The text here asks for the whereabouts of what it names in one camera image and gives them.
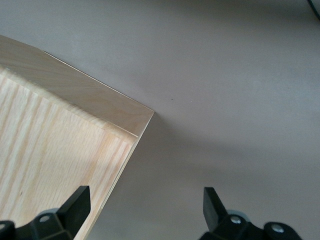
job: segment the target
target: wooden board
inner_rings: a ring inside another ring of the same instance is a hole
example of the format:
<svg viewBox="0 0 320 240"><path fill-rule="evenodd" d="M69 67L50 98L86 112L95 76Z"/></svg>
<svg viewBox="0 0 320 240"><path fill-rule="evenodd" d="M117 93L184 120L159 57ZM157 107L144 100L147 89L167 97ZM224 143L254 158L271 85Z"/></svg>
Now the wooden board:
<svg viewBox="0 0 320 240"><path fill-rule="evenodd" d="M153 111L45 52L0 36L0 219L16 226L89 185L84 239Z"/></svg>

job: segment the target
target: wooden box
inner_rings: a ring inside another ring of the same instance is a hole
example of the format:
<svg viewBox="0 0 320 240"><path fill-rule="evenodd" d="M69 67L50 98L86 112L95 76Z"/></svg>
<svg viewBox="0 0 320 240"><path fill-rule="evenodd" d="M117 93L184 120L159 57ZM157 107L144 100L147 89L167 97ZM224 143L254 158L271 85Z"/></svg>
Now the wooden box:
<svg viewBox="0 0 320 240"><path fill-rule="evenodd" d="M89 185L97 219L153 111L51 55L0 36L0 220L16 227Z"/></svg>

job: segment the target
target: plywood edge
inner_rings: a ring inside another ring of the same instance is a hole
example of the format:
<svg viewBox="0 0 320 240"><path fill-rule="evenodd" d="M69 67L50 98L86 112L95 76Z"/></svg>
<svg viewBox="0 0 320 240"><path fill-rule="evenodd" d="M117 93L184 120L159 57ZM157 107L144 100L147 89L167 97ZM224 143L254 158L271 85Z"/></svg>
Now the plywood edge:
<svg viewBox="0 0 320 240"><path fill-rule="evenodd" d="M144 131L146 130L146 128L147 128L147 126L149 125L150 121L151 121L151 118L149 119L149 121L148 121L147 124L145 125L145 128L143 129L141 135L138 136L137 140L132 144L132 147L131 147L131 149L130 149L129 154L127 155L125 161L123 162L122 166L120 167L120 170L118 171L118 173L117 173L117 175L116 175L116 177L115 177L115 180L114 180L114 182L112 183L112 186L111 186L109 192L107 193L107 195L106 195L106 197L105 197L105 199L104 199L104 202L102 203L102 205L101 205L98 213L96 214L96 216L95 216L95 218L94 218L91 226L89 227L88 231L86 232L84 239L87 239L87 238L88 238L88 236L89 236L92 228L94 227L96 221L98 220L98 217L99 217L101 211L103 210L104 206L106 205L106 203L107 203L107 201L108 201L108 199L109 199L112 191L114 190L114 188L115 188L115 186L116 186L116 184L117 184L117 182L118 182L118 180L119 180L122 172L124 171L124 169L125 169L128 161L129 161L129 159L131 158L131 155L132 155L133 152L135 151L136 146L138 145L138 143L139 143L139 141L140 141L140 139L141 139L141 137L142 137L142 134L143 134Z"/></svg>
<svg viewBox="0 0 320 240"><path fill-rule="evenodd" d="M2 35L0 65L135 136L143 133L154 114L148 107L41 49Z"/></svg>
<svg viewBox="0 0 320 240"><path fill-rule="evenodd" d="M36 83L30 82L26 80L23 76L18 75L15 72L12 72L9 68L3 67L0 65L0 75L4 79L8 79L14 81L15 83L19 84L22 87L29 89L30 91L38 94L39 96L51 101L54 104L59 105L60 107L70 111L71 113L83 118L84 120L90 122L91 124L104 129L106 131L111 131L115 136L119 138L126 138L131 142L135 142L138 136L128 132L127 130L115 125L112 122L106 121L105 119L101 119L87 111L84 111L77 105L74 105L55 94L51 93L50 91L40 87Z"/></svg>

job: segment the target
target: black clamp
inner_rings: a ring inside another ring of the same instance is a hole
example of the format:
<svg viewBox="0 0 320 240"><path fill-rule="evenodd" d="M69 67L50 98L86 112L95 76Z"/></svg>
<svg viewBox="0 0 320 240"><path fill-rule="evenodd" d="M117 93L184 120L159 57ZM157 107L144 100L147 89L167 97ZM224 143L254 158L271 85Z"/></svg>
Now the black clamp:
<svg viewBox="0 0 320 240"><path fill-rule="evenodd" d="M263 229L237 214L228 214L213 187L204 188L203 214L209 232L200 240L302 240L290 226L268 222Z"/></svg>
<svg viewBox="0 0 320 240"><path fill-rule="evenodd" d="M56 213L43 213L18 228L0 221L0 240L73 240L90 210L89 186L80 186Z"/></svg>

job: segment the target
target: light wood panel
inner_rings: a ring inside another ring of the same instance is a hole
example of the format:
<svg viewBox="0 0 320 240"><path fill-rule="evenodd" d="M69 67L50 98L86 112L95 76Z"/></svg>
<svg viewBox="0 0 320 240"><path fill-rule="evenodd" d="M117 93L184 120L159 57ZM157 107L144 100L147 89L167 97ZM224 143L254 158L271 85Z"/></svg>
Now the light wood panel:
<svg viewBox="0 0 320 240"><path fill-rule="evenodd" d="M19 227L89 185L84 239L153 111L2 36L0 64L0 219Z"/></svg>

